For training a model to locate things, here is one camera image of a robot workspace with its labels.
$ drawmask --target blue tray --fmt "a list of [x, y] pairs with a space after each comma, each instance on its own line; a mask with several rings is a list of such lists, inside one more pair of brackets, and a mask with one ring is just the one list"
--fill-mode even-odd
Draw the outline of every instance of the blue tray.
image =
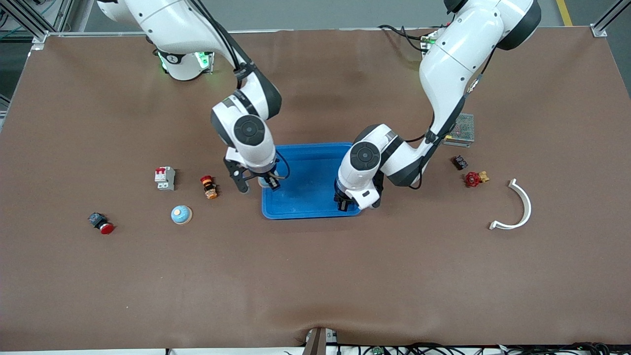
[[[359, 214], [361, 210], [354, 205], [347, 212], [340, 212], [333, 201], [339, 165], [351, 146], [348, 142], [277, 146], [292, 174], [289, 179], [281, 180], [278, 190], [262, 189], [263, 215], [269, 219], [299, 219]], [[277, 170], [281, 176], [287, 174], [282, 159]]]

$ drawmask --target white robotic arm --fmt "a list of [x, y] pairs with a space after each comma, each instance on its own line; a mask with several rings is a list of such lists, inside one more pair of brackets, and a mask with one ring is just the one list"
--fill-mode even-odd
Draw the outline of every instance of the white robotic arm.
[[[464, 102], [481, 75], [465, 92], [469, 79], [495, 50], [510, 50], [534, 32], [541, 20], [537, 0], [444, 0], [454, 21], [439, 32], [421, 61], [419, 77], [434, 118], [418, 148], [411, 147], [385, 124], [361, 132], [342, 160], [336, 180], [338, 208], [355, 203], [378, 207], [383, 173], [396, 186], [422, 179], [427, 162], [456, 124]], [[364, 160], [374, 154], [366, 165]]]
[[177, 80], [202, 72], [198, 52], [220, 53], [230, 62], [237, 89], [211, 112], [211, 123], [228, 146], [224, 163], [243, 193], [249, 191], [249, 178], [261, 178], [273, 190], [280, 187], [276, 147], [265, 123], [280, 111], [280, 93], [205, 6], [198, 0], [98, 0], [98, 5], [110, 19], [142, 28]]

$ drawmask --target brown table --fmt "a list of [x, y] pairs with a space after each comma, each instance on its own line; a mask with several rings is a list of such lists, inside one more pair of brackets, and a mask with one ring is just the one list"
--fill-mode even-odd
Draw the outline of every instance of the brown table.
[[[429, 124], [401, 37], [235, 38], [283, 94], [277, 144]], [[631, 342], [631, 105], [588, 28], [497, 52], [464, 110], [474, 145], [441, 147], [420, 191], [386, 183], [381, 208], [342, 219], [266, 220], [210, 125], [234, 89], [227, 62], [182, 83], [150, 52], [142, 37], [52, 37], [28, 60], [0, 135], [1, 350], [293, 346], [316, 326], [365, 344]], [[491, 181], [465, 188], [457, 154]], [[156, 189], [161, 165], [179, 170], [176, 191]], [[521, 218], [511, 178], [532, 217], [489, 231]], [[178, 204], [186, 226], [169, 219]]]

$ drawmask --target white plastic handle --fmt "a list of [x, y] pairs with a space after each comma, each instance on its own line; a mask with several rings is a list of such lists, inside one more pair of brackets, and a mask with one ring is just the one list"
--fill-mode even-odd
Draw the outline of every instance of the white plastic handle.
[[519, 223], [515, 224], [514, 226], [510, 226], [508, 224], [504, 224], [497, 220], [494, 220], [491, 223], [491, 226], [489, 227], [489, 229], [494, 229], [494, 228], [514, 229], [517, 227], [521, 227], [524, 224], [526, 224], [526, 222], [528, 222], [528, 219], [530, 218], [530, 213], [533, 210], [533, 206], [530, 204], [530, 198], [528, 198], [528, 195], [526, 194], [524, 189], [519, 187], [516, 183], [517, 183], [517, 179], [511, 180], [509, 182], [509, 187], [515, 190], [515, 192], [519, 195], [519, 197], [521, 197], [521, 200], [524, 202], [524, 217], [522, 217], [521, 221], [519, 221]]

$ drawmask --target light blue round toy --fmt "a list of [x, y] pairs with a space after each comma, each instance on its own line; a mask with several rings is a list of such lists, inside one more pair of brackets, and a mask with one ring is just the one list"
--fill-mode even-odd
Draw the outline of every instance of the light blue round toy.
[[188, 206], [176, 206], [171, 211], [171, 219], [175, 224], [186, 224], [193, 217], [193, 211]]

